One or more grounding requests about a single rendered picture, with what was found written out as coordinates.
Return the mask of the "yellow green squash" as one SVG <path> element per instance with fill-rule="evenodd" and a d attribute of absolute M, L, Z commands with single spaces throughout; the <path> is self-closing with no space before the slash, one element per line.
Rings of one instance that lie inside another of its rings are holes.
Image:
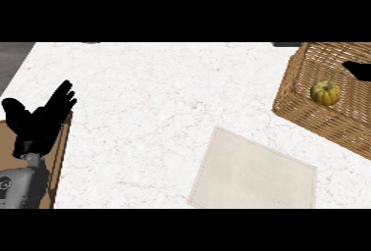
<path fill-rule="evenodd" d="M 340 88 L 338 84 L 330 80 L 320 81 L 311 88 L 311 97 L 321 105 L 335 105 L 340 99 Z"/>

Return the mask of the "brown wicker basket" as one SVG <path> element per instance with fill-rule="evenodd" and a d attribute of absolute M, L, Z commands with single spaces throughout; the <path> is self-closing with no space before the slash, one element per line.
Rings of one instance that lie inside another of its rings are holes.
<path fill-rule="evenodd" d="M 273 103 L 274 114 L 371 160 L 371 81 L 342 63 L 371 63 L 371 42 L 305 42 L 290 58 Z M 340 88 L 333 106 L 311 98 L 311 88 L 332 80 Z"/>

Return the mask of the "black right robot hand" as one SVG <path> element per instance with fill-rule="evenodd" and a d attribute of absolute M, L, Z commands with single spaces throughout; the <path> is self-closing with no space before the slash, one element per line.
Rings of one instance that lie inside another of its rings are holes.
<path fill-rule="evenodd" d="M 342 63 L 358 80 L 371 81 L 371 64 L 346 61 Z"/>

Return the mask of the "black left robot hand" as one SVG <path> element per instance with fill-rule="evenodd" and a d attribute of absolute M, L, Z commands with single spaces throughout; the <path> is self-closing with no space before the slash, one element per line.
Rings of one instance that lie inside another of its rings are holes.
<path fill-rule="evenodd" d="M 43 106 L 33 112 L 15 98 L 5 98 L 2 106 L 6 125 L 17 133 L 14 157 L 21 159 L 30 153 L 45 156 L 54 147 L 61 126 L 77 103 L 73 83 L 66 80 Z"/>

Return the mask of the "beige placemat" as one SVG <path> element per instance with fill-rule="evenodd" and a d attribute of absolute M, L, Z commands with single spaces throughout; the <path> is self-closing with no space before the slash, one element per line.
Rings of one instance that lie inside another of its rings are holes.
<path fill-rule="evenodd" d="M 318 169 L 218 126 L 188 204 L 196 208 L 315 208 Z"/>

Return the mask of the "brown wooden cabinet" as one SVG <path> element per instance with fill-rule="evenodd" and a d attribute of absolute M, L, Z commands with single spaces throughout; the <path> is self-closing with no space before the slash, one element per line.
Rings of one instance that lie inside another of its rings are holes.
<path fill-rule="evenodd" d="M 69 115 L 69 118 L 61 126 L 52 150 L 43 157 L 46 169 L 49 171 L 49 180 L 46 192 L 39 203 L 39 207 L 42 209 L 54 208 L 71 119 L 73 115 Z M 14 186 L 11 170 L 20 172 L 27 167 L 27 161 L 17 159 L 12 155 L 15 140 L 15 132 L 9 129 L 6 122 L 0 121 L 0 208 L 6 207 L 6 196 L 9 194 L 9 189 Z"/>

